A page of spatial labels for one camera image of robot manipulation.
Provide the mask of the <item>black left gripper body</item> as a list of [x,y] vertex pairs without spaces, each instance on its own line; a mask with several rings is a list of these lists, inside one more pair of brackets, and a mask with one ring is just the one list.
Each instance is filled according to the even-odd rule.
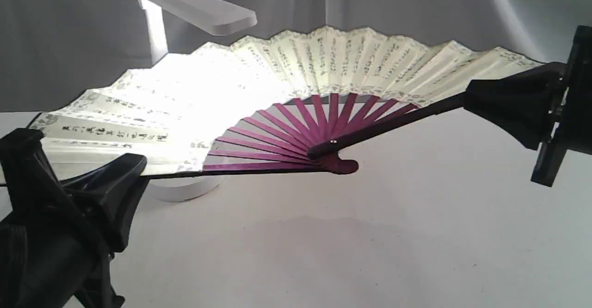
[[112,251],[66,194],[42,150],[42,132],[1,139],[12,211],[1,221],[1,306],[120,308],[110,279]]

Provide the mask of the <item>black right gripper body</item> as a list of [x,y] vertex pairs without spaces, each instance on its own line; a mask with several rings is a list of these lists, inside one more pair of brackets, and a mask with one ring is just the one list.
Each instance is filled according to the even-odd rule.
[[543,139],[531,182],[553,186],[568,151],[592,153],[592,30],[577,27],[567,66],[557,87],[562,91],[550,110],[554,130]]

